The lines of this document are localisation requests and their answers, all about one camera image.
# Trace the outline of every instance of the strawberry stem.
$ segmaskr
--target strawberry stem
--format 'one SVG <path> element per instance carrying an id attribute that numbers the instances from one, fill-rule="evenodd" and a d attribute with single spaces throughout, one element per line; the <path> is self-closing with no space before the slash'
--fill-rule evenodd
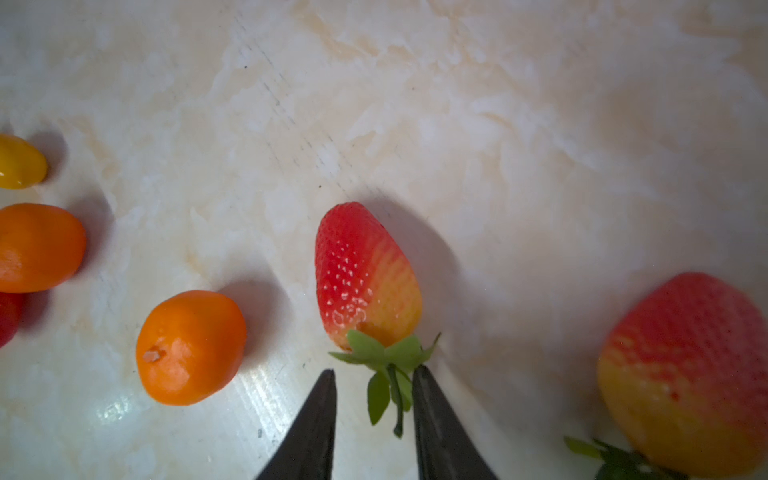
<path id="1" fill-rule="evenodd" d="M 389 374 L 389 382 L 392 384 L 392 391 L 395 393 L 395 405 L 397 405 L 397 423 L 393 430 L 395 436 L 398 439 L 402 438 L 402 395 L 400 394 L 400 385 L 397 383 L 397 367 L 394 363 L 390 363 L 386 366 L 386 371 Z"/>
<path id="2" fill-rule="evenodd" d="M 403 372 L 400 367 L 395 365 L 395 370 L 397 370 L 398 372 L 400 372 L 402 374 L 402 376 L 406 379 L 406 382 L 408 382 L 409 385 L 411 385 L 411 386 L 413 385 L 413 382 L 411 382 L 411 379 L 408 378 L 408 374 Z"/>

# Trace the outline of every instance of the tabletop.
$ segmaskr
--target tabletop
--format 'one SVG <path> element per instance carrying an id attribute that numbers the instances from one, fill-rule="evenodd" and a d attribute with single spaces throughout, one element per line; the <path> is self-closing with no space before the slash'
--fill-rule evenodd
<path id="1" fill-rule="evenodd" d="M 416 478 L 335 361 L 314 238 L 366 205 L 410 259 L 430 368 L 500 478 L 591 478 L 608 330 L 685 270 L 768 311 L 768 4 L 760 0 L 3 0 L 0 128 L 89 238 L 0 349 L 0 477 L 253 478 L 336 370 L 335 478 Z M 235 380 L 144 392 L 176 293 L 247 319 Z M 766 470 L 754 478 L 765 478 Z"/>

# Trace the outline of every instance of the strawberry leaf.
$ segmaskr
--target strawberry leaf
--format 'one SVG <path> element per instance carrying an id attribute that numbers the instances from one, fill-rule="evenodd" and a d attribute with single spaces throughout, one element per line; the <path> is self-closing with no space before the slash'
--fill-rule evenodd
<path id="1" fill-rule="evenodd" d="M 341 360 L 342 362 L 349 363 L 350 365 L 363 365 L 366 362 L 352 353 L 328 352 L 328 355 L 331 355 L 333 358 Z"/>
<path id="2" fill-rule="evenodd" d="M 355 356 L 364 359 L 366 363 L 382 363 L 385 361 L 384 345 L 379 343 L 377 339 L 355 329 L 349 329 L 346 333 L 346 339 L 349 342 L 349 346 L 352 347 Z"/>
<path id="3" fill-rule="evenodd" d="M 373 374 L 368 381 L 368 417 L 371 425 L 379 422 L 389 406 L 389 380 L 381 372 Z"/>
<path id="4" fill-rule="evenodd" d="M 566 436 L 564 440 L 565 440 L 565 445 L 573 453 L 596 458 L 598 460 L 603 459 L 603 455 L 601 454 L 602 452 L 600 451 L 600 449 L 598 449 L 591 443 L 586 443 L 584 440 L 574 439 L 573 437 L 568 437 L 568 436 Z"/>
<path id="5" fill-rule="evenodd" d="M 400 387 L 402 409 L 408 412 L 411 409 L 411 405 L 413 405 L 413 384 L 411 383 L 411 380 L 408 378 L 408 376 L 400 370 L 396 371 L 395 376 L 397 377 L 397 385 Z M 392 395 L 392 401 L 396 402 L 397 400 L 395 399 L 396 392 L 394 386 L 390 386 L 389 390 L 390 394 Z"/>
<path id="6" fill-rule="evenodd" d="M 407 336 L 384 350 L 386 361 L 394 363 L 407 373 L 423 363 L 423 355 L 422 343 L 416 335 Z"/>
<path id="7" fill-rule="evenodd" d="M 427 361 L 432 358 L 432 354 L 435 352 L 435 347 L 437 346 L 437 341 L 440 340 L 441 335 L 442 333 L 438 333 L 435 337 L 435 341 L 432 342 L 432 346 L 430 346 L 427 350 L 424 350 L 421 363 L 427 363 Z"/>
<path id="8" fill-rule="evenodd" d="M 579 439 L 564 437 L 565 445 L 579 455 L 602 459 L 605 463 L 594 477 L 595 480 L 689 480 L 683 473 L 651 464 L 639 452 L 627 452 L 593 439 L 597 445 Z"/>

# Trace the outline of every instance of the fruit stem scar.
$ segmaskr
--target fruit stem scar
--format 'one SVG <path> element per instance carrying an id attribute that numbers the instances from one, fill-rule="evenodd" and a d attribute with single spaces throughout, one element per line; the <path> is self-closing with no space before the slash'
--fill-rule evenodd
<path id="1" fill-rule="evenodd" d="M 144 352 L 144 355 L 142 355 L 141 358 L 146 363 L 152 363 L 152 362 L 156 362 L 159 359 L 163 358 L 163 356 L 165 356 L 165 352 L 160 350 L 160 349 L 158 349 L 156 346 L 153 346 L 152 348 L 150 348 L 149 350 Z"/>

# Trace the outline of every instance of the green calyx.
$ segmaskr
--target green calyx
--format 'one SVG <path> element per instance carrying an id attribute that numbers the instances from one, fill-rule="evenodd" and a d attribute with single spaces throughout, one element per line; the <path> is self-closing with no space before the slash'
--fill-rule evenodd
<path id="1" fill-rule="evenodd" d="M 565 445 L 579 455 L 605 462 L 594 480 L 688 480 L 683 473 L 661 468 L 648 461 L 639 452 L 627 452 L 597 439 L 594 444 L 565 437 Z"/>
<path id="2" fill-rule="evenodd" d="M 351 329 L 346 334 L 350 353 L 329 352 L 342 362 L 365 365 L 375 373 L 368 381 L 368 415 L 371 425 L 379 422 L 389 406 L 390 398 L 397 406 L 395 436 L 402 437 L 402 413 L 413 405 L 411 374 L 417 366 L 429 360 L 440 335 L 428 349 L 422 348 L 415 335 L 406 337 L 392 346 L 384 348 L 377 339 L 363 332 Z"/>

